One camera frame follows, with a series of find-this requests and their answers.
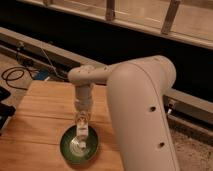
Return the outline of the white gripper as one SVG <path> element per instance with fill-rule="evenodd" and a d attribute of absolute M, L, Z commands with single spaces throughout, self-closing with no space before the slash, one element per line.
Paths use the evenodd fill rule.
<path fill-rule="evenodd" d="M 93 105 L 92 89 L 93 87 L 91 85 L 83 85 L 75 87 L 74 105 L 77 111 L 86 112 L 85 115 L 87 127 L 89 127 L 91 119 L 91 110 Z M 79 122 L 80 122 L 80 113 L 77 112 L 75 115 L 75 124 L 77 125 Z"/>

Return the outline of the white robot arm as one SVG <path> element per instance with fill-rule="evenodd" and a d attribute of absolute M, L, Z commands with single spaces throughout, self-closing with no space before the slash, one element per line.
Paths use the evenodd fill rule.
<path fill-rule="evenodd" d="M 78 111 L 91 109 L 94 84 L 106 86 L 125 171 L 180 171 L 163 104 L 163 95 L 175 79 L 174 64 L 159 55 L 102 68 L 83 65 L 68 72 Z"/>

